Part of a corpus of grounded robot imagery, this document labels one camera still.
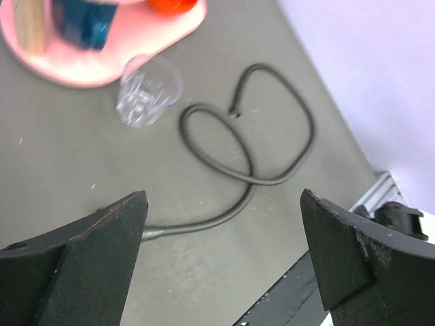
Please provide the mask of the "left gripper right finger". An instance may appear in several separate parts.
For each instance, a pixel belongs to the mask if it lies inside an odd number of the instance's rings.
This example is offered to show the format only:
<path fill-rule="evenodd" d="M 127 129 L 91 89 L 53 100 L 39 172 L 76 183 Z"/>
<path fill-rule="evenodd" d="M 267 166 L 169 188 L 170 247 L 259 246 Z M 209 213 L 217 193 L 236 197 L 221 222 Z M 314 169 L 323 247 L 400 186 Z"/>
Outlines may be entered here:
<path fill-rule="evenodd" d="M 304 189 L 300 208 L 324 310 L 335 325 L 433 325 L 434 245 Z"/>

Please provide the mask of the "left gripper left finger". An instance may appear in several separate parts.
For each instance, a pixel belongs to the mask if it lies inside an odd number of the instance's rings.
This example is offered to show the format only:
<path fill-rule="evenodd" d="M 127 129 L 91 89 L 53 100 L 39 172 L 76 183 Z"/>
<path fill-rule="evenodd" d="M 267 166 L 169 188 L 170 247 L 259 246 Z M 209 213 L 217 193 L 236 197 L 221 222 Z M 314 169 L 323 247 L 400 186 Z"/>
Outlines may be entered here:
<path fill-rule="evenodd" d="M 147 217 L 144 191 L 1 250 L 2 325 L 119 325 Z"/>

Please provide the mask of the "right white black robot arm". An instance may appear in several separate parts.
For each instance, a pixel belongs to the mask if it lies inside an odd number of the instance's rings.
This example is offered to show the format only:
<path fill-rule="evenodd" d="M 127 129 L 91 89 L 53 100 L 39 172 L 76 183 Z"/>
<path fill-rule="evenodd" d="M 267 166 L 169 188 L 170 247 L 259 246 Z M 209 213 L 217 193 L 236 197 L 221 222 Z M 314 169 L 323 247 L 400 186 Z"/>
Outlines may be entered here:
<path fill-rule="evenodd" d="M 413 238 L 428 241 L 421 228 L 423 213 L 396 201 L 384 203 L 375 211 L 375 221 L 387 228 Z"/>

